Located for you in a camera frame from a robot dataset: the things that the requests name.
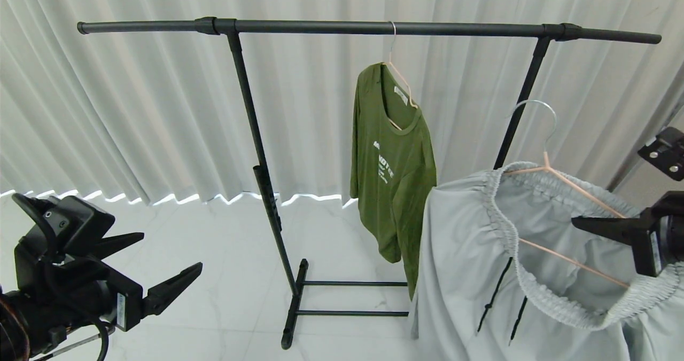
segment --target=tile floor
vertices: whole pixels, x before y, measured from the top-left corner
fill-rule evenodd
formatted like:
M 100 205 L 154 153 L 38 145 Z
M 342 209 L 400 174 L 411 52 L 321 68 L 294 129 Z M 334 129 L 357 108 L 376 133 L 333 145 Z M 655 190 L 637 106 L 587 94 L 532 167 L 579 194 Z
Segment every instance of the tile floor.
M 15 288 L 12 250 L 32 226 L 10 197 L 0 199 L 0 283 Z M 405 318 L 300 317 L 291 349 L 280 346 L 290 291 L 261 200 L 245 195 L 225 205 L 175 201 L 148 207 L 126 201 L 93 203 L 115 215 L 108 235 L 145 232 L 144 241 L 106 262 L 143 286 L 168 279 L 196 262 L 203 273 L 161 316 L 130 332 L 115 332 L 107 360 L 417 359 Z M 299 198 L 280 207 L 283 236 L 295 274 L 301 258 L 310 280 L 405 280 L 401 264 L 386 263 L 359 222 L 356 204 Z M 406 288 L 308 289 L 303 309 L 408 310 Z M 82 329 L 73 341 L 92 335 Z M 89 361 L 91 342 L 64 359 Z

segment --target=curtain fold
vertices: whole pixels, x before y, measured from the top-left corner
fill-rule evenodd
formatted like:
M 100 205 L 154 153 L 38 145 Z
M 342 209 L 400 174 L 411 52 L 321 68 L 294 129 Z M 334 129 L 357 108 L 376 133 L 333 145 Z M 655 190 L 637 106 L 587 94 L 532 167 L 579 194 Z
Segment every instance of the curtain fold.
M 554 42 L 531 98 L 559 116 L 557 169 L 607 186 L 670 105 L 684 0 L 0 0 L 0 191 L 72 189 L 152 203 L 258 192 L 225 37 L 81 35 L 76 23 L 266 20 L 560 23 L 653 32 L 659 45 Z M 242 34 L 275 191 L 347 197 L 357 74 L 391 37 Z M 493 166 L 534 39 L 408 37 L 394 64 L 430 127 L 440 182 Z M 530 106 L 508 161 L 539 161 L 550 116 Z

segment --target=clothes rack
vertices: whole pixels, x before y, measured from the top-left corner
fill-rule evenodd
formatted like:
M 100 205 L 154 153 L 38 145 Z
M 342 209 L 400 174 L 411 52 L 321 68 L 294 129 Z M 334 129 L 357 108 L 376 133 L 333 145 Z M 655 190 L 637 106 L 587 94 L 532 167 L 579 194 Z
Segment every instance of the clothes rack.
M 393 281 L 311 281 L 306 280 L 308 261 L 304 258 L 300 262 L 297 278 L 293 275 L 289 259 L 283 242 L 281 231 L 283 225 L 276 208 L 276 200 L 271 185 L 271 178 L 264 153 L 261 132 L 254 110 L 254 100 L 247 79 L 247 70 L 242 55 L 240 33 L 298 33 L 298 34 L 353 34 L 353 35 L 447 35 L 447 36 L 479 36 L 479 37 L 528 37 L 537 38 L 537 45 L 532 53 L 532 61 L 527 69 L 527 75 L 516 103 L 527 100 L 532 86 L 539 72 L 542 60 L 547 53 L 551 41 L 564 42 L 570 40 L 607 40 L 632 42 L 641 44 L 658 44 L 660 35 L 648 33 L 633 33 L 617 30 L 600 30 L 582 28 L 572 23 L 559 25 L 502 25 L 501 23 L 422 23 L 422 22 L 335 22 L 335 21 L 286 21 L 286 20 L 237 20 L 204 17 L 196 20 L 181 21 L 147 21 L 147 22 L 79 22 L 76 27 L 81 34 L 90 33 L 122 33 L 122 32 L 157 32 L 157 31 L 196 31 L 208 35 L 227 35 L 232 52 L 237 78 L 242 91 L 247 119 L 252 130 L 252 139 L 259 159 L 258 166 L 254 166 L 259 191 L 266 208 L 271 230 L 273 232 L 278 252 L 287 281 L 292 291 L 292 300 L 287 313 L 287 319 L 281 339 L 283 349 L 292 345 L 298 316 L 377 316 L 404 317 L 408 312 L 383 312 L 364 310 L 301 310 L 301 295 L 305 286 L 407 286 L 406 282 Z M 515 110 L 508 123 L 506 134 L 501 142 L 494 169 L 503 166 L 510 149 L 516 128 L 525 110 L 525 105 Z

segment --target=green shirt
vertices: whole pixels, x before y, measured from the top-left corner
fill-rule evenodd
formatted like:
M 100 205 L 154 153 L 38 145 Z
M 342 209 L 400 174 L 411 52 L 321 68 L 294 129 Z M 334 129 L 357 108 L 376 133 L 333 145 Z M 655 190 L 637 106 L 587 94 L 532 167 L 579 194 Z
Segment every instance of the green shirt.
M 359 74 L 350 195 L 359 198 L 361 222 L 378 240 L 380 254 L 391 263 L 403 259 L 413 298 L 423 208 L 437 185 L 437 171 L 428 125 L 407 99 L 386 65 L 374 64 Z

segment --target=drawstring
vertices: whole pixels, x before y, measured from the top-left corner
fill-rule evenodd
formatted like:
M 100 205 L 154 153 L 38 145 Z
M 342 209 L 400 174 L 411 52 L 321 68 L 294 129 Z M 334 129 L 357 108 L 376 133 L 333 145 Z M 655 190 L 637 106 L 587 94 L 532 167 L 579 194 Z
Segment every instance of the drawstring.
M 523 317 L 523 311 L 525 310 L 525 305 L 527 305 L 527 296 L 523 298 L 523 304 L 520 305 L 520 310 L 518 310 L 518 319 L 515 320 L 515 324 L 513 324 L 513 332 L 511 332 L 511 339 L 508 341 L 508 346 L 511 345 L 511 342 L 513 341 L 513 338 L 515 337 L 515 332 L 518 330 L 518 324 L 520 324 L 520 319 Z
M 494 288 L 494 293 L 492 294 L 492 299 L 489 301 L 489 303 L 487 305 L 484 306 L 484 313 L 482 313 L 482 317 L 479 319 L 479 325 L 477 325 L 477 333 L 479 333 L 479 330 L 482 329 L 482 323 L 484 322 L 484 317 L 487 316 L 487 312 L 494 305 L 494 297 L 496 297 L 496 294 L 499 292 L 499 286 L 501 286 L 501 282 L 503 281 L 503 276 L 506 275 L 508 268 L 511 267 L 511 262 L 513 262 L 513 257 L 508 258 L 508 263 L 506 264 L 506 267 L 503 268 L 503 272 L 501 273 L 501 276 L 499 277 L 499 281 L 496 283 L 496 288 Z

